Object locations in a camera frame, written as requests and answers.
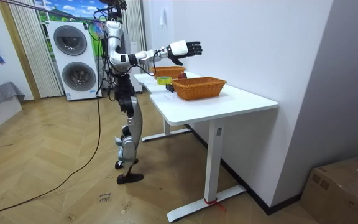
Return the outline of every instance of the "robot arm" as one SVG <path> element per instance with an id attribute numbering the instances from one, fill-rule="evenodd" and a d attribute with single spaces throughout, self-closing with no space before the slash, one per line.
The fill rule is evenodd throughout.
<path id="1" fill-rule="evenodd" d="M 108 35 L 109 61 L 118 67 L 131 67 L 138 64 L 145 65 L 158 62 L 163 58 L 169 58 L 177 65 L 183 65 L 179 59 L 194 55 L 201 55 L 203 49 L 200 42 L 185 42 L 184 40 L 174 42 L 168 47 L 161 49 L 141 51 L 136 54 L 121 54 L 122 25 L 116 21 L 107 21 L 105 31 Z"/>

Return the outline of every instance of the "cardboard box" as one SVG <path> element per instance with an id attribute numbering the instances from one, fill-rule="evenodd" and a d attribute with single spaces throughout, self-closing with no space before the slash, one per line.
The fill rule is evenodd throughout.
<path id="1" fill-rule="evenodd" d="M 320 224 L 358 224 L 358 159 L 313 169 L 301 206 Z"/>

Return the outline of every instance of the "white standing desk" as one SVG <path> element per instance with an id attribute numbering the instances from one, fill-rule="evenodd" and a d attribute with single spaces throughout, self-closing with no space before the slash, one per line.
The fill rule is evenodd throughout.
<path id="1" fill-rule="evenodd" d="M 188 78 L 200 77 L 187 71 L 186 74 Z M 135 77 L 151 93 L 150 99 L 164 117 L 164 133 L 144 137 L 142 138 L 143 141 L 189 131 L 188 129 L 182 129 L 177 133 L 170 132 L 170 125 L 178 126 L 209 121 L 204 199 L 172 210 L 167 214 L 168 221 L 173 222 L 212 205 L 206 202 L 213 202 L 215 200 L 220 202 L 245 192 L 246 190 L 241 185 L 237 185 L 217 193 L 224 120 L 229 116 L 276 108 L 278 103 L 229 85 L 223 87 L 218 97 L 187 101 L 179 98 L 176 93 L 169 92 L 165 89 L 165 85 L 158 85 L 156 79 L 148 74 L 137 74 Z"/>

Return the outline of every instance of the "wicker basket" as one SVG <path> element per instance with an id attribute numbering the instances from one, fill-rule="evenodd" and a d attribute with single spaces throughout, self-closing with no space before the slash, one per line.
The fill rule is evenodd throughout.
<path id="1" fill-rule="evenodd" d="M 219 96 L 226 82 L 212 77 L 182 78 L 172 80 L 172 85 L 180 98 L 195 100 Z"/>
<path id="2" fill-rule="evenodd" d="M 151 68 L 151 71 L 154 75 L 154 78 L 160 76 L 168 76 L 172 78 L 178 78 L 179 75 L 185 71 L 185 67 L 181 66 L 167 66 L 167 67 L 156 67 L 157 72 L 155 72 L 154 68 Z"/>

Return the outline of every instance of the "washing machine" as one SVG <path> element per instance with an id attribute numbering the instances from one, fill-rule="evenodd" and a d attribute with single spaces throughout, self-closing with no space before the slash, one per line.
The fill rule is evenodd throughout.
<path id="1" fill-rule="evenodd" d="M 49 21 L 46 27 L 67 99 L 95 98 L 99 76 L 88 24 Z"/>

